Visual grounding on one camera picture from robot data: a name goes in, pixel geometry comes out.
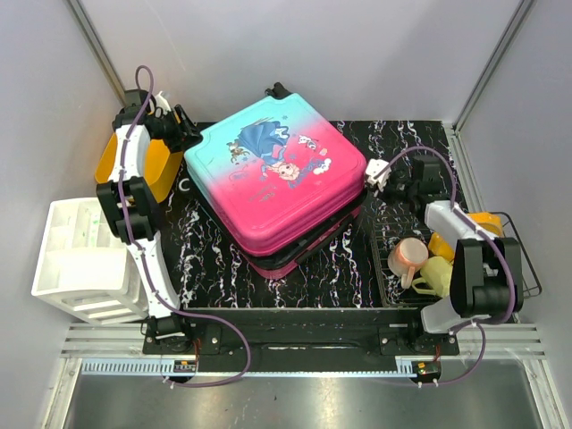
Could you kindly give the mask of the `teal and pink kids suitcase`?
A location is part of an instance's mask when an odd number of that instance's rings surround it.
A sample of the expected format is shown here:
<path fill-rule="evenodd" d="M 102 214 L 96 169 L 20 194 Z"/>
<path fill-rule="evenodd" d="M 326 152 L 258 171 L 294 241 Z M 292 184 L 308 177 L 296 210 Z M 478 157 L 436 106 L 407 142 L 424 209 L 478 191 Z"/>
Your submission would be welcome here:
<path fill-rule="evenodd" d="M 288 275 L 358 216 L 364 155 L 280 82 L 200 137 L 184 153 L 199 200 L 266 279 Z"/>

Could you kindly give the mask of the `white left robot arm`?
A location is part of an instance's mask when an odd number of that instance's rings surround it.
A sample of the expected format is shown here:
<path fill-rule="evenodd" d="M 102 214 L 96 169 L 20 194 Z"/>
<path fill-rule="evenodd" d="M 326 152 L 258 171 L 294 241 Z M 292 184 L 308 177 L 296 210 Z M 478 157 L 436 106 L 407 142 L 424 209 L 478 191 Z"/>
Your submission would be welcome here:
<path fill-rule="evenodd" d="M 202 137 L 184 109 L 170 106 L 162 94 L 136 88 L 125 92 L 125 100 L 113 121 L 113 168 L 96 186 L 96 195 L 111 233 L 126 246 L 139 271 L 148 306 L 144 352 L 182 354 L 194 348 L 191 322 L 180 315 L 180 299 L 162 251 L 164 213 L 144 172 L 152 139 L 161 139 L 172 154 L 195 146 Z"/>

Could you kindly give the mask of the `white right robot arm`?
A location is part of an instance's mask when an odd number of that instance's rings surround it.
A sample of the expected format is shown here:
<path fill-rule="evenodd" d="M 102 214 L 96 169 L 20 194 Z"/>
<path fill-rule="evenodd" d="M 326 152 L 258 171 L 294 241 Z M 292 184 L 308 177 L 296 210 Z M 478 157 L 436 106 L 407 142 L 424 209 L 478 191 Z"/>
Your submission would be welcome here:
<path fill-rule="evenodd" d="M 403 202 L 430 230 L 454 250 L 450 294 L 421 310 L 421 324 L 406 331 L 408 348 L 425 354 L 438 342 L 437 333 L 455 332 L 471 323 L 504 324 L 524 304 L 522 251 L 511 237 L 500 237 L 480 226 L 456 202 L 457 185 L 447 191 L 442 170 L 455 179 L 442 156 L 416 156 L 411 175 L 401 178 L 390 162 L 373 159 L 366 183 L 386 202 Z"/>

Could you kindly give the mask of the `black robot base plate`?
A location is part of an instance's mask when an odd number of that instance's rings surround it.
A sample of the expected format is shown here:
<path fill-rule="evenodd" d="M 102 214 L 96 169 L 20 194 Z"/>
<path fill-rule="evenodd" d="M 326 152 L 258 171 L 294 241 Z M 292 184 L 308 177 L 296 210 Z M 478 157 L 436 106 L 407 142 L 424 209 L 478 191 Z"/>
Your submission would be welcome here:
<path fill-rule="evenodd" d="M 145 354 L 200 356 L 253 352 L 349 349 L 381 356 L 459 354 L 458 341 L 447 333 L 423 330 L 420 312 L 395 308 L 204 308 L 199 316 L 148 318 L 139 331 Z"/>

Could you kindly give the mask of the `orange plastic basket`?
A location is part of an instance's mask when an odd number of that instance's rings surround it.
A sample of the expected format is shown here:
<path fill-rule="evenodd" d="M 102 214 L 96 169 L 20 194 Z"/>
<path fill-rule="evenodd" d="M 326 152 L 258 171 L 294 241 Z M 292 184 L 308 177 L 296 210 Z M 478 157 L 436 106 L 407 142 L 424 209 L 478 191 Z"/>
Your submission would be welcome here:
<path fill-rule="evenodd" d="M 146 185 L 155 202 L 164 201 L 181 165 L 182 150 L 169 150 L 162 140 L 154 139 L 154 124 L 150 114 L 117 115 L 96 168 L 96 183 L 121 183 L 131 205 L 137 203 L 138 185 Z"/>

